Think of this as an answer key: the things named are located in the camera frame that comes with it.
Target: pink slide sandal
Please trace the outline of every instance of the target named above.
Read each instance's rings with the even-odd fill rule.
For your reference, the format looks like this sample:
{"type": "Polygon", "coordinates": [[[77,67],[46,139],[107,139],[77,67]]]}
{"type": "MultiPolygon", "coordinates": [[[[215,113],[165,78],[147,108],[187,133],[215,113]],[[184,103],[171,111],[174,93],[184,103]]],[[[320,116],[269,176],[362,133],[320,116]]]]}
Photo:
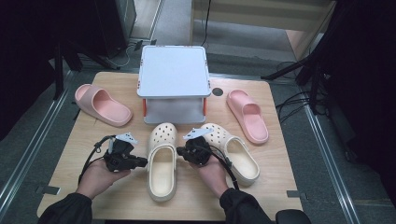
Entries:
{"type": "Polygon", "coordinates": [[[75,99],[82,111],[115,127],[126,124],[132,117],[128,107],[111,98],[106,90],[91,84],[80,86],[75,99]]]}
{"type": "Polygon", "coordinates": [[[247,139],[255,144],[268,140],[268,130],[262,118],[262,110],[244,91],[231,91],[227,105],[235,115],[247,139]]]}

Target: cable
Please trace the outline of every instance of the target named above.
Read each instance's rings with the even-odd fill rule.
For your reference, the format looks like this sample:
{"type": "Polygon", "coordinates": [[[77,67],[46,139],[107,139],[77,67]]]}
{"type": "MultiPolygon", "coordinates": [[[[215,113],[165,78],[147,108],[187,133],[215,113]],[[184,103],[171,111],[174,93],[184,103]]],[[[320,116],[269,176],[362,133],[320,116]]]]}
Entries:
{"type": "Polygon", "coordinates": [[[207,148],[205,148],[205,147],[199,147],[199,146],[194,146],[194,147],[197,147],[197,148],[200,148],[200,149],[205,150],[205,151],[207,151],[207,152],[210,152],[210,153],[212,154],[212,156],[214,156],[216,159],[218,159],[219,162],[221,163],[221,165],[222,165],[222,166],[224,167],[224,169],[227,171],[227,173],[228,173],[228,175],[230,176],[231,180],[233,181],[233,186],[235,187],[235,189],[238,189],[238,190],[239,190],[239,186],[238,186],[238,182],[237,182],[237,180],[236,180],[236,177],[235,177],[235,175],[233,174],[233,171],[232,171],[231,168],[230,168],[230,161],[229,161],[228,158],[224,155],[224,153],[222,153],[222,151],[221,151],[220,149],[218,149],[217,147],[211,146],[211,147],[213,147],[214,149],[216,149],[216,150],[221,154],[222,158],[224,158],[224,159],[222,159],[221,157],[219,157],[218,155],[216,155],[216,153],[214,153],[213,150],[209,150],[209,149],[207,149],[207,148]]]}
{"type": "MultiPolygon", "coordinates": [[[[292,115],[296,114],[298,111],[300,111],[304,106],[309,105],[309,101],[310,98],[309,97],[305,97],[302,99],[296,99],[296,100],[291,100],[294,97],[301,95],[301,94],[305,94],[305,93],[309,93],[310,91],[302,91],[299,93],[296,93],[294,95],[292,95],[291,97],[289,97],[287,100],[285,100],[285,102],[283,102],[280,105],[276,105],[276,109],[278,109],[277,111],[277,118],[279,119],[280,123],[283,123],[286,119],[288,119],[289,117],[291,117],[292,115]],[[293,104],[300,104],[303,103],[303,105],[297,107],[296,109],[292,110],[291,112],[289,112],[288,115],[281,117],[281,112],[282,112],[282,108],[285,105],[293,105],[293,104]]],[[[325,105],[325,100],[324,99],[319,99],[317,100],[317,105],[325,105]]]]}
{"type": "Polygon", "coordinates": [[[131,61],[131,58],[129,57],[129,54],[128,54],[128,49],[130,49],[130,48],[133,47],[133,46],[134,46],[134,45],[131,45],[131,46],[129,46],[129,47],[125,50],[125,54],[126,54],[126,56],[128,57],[128,61],[127,61],[125,64],[116,64],[116,63],[113,63],[113,62],[111,62],[110,59],[108,59],[108,58],[107,58],[107,60],[108,60],[110,63],[116,65],[117,67],[123,67],[123,66],[127,65],[127,64],[129,63],[129,61],[131,61]]]}
{"type": "Polygon", "coordinates": [[[210,12],[210,5],[212,3],[212,0],[209,0],[209,6],[207,7],[207,12],[206,12],[206,24],[205,24],[205,38],[204,38],[204,42],[202,42],[202,45],[204,45],[204,43],[206,42],[206,38],[207,38],[207,21],[209,20],[209,12],[210,12]]]}
{"type": "Polygon", "coordinates": [[[100,158],[98,158],[98,159],[96,159],[96,160],[94,160],[94,161],[90,161],[91,158],[92,158],[92,156],[93,156],[93,153],[95,153],[95,152],[100,153],[100,152],[101,152],[100,147],[102,146],[102,144],[103,144],[105,141],[107,141],[108,139],[114,138],[114,137],[116,137],[116,135],[108,135],[108,136],[105,136],[104,138],[102,138],[102,140],[100,140],[99,142],[95,143],[94,149],[92,150],[90,156],[87,158],[87,160],[85,161],[84,166],[82,167],[81,174],[80,174],[79,177],[78,177],[78,183],[81,181],[81,178],[84,176],[84,174],[85,174],[85,172],[87,171],[88,167],[90,167],[90,165],[91,165],[94,161],[97,161],[97,160],[103,158],[103,157],[100,157],[100,158]]]}

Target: wrist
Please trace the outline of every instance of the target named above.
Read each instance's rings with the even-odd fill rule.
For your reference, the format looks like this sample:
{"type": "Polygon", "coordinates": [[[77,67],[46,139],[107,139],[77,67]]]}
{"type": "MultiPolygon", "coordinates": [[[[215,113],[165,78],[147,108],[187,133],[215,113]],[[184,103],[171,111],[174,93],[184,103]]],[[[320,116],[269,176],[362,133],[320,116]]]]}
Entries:
{"type": "Polygon", "coordinates": [[[85,190],[82,188],[77,188],[76,193],[82,194],[82,195],[90,198],[91,200],[93,200],[95,198],[95,196],[92,193],[90,193],[88,190],[85,190]]]}

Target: power cord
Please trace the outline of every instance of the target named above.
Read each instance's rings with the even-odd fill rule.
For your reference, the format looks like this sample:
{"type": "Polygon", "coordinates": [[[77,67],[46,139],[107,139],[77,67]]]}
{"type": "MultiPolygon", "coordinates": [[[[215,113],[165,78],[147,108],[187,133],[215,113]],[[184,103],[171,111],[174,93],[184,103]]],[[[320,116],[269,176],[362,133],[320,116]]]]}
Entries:
{"type": "Polygon", "coordinates": [[[212,0],[209,0],[209,6],[207,7],[207,12],[206,12],[205,38],[204,38],[204,42],[201,44],[201,46],[204,45],[204,43],[206,42],[206,38],[207,38],[207,21],[209,20],[209,12],[210,12],[211,3],[212,3],[212,0]]]}

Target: white plastic box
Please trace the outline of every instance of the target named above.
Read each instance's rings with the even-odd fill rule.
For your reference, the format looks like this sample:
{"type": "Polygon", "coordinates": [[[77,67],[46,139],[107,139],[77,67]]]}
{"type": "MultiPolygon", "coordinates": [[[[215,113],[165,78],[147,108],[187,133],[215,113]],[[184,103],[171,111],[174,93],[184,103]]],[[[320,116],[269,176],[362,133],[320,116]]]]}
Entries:
{"type": "Polygon", "coordinates": [[[143,47],[137,85],[147,124],[205,122],[211,90],[204,48],[143,47]]]}

